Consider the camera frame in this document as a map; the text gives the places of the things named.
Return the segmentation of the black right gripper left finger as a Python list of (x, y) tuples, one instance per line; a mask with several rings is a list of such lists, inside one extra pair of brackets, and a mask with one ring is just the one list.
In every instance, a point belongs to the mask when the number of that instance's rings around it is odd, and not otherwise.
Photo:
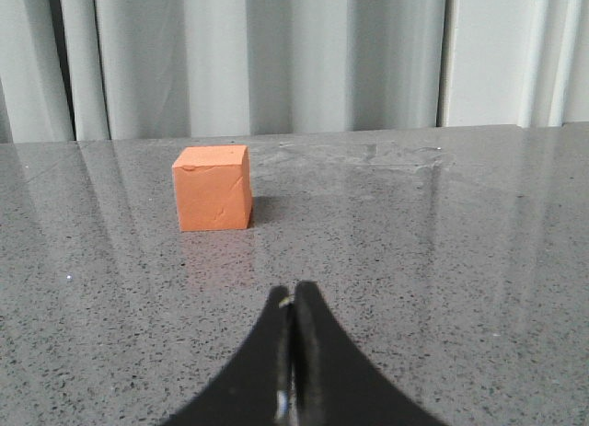
[(166, 425), (287, 425), (292, 313), (288, 289), (271, 288), (255, 326), (220, 373)]

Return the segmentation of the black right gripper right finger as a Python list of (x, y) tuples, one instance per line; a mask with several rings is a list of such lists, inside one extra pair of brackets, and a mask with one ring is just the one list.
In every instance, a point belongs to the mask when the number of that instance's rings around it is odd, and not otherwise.
[(318, 286), (294, 292), (294, 372), (301, 425), (441, 425), (356, 347)]

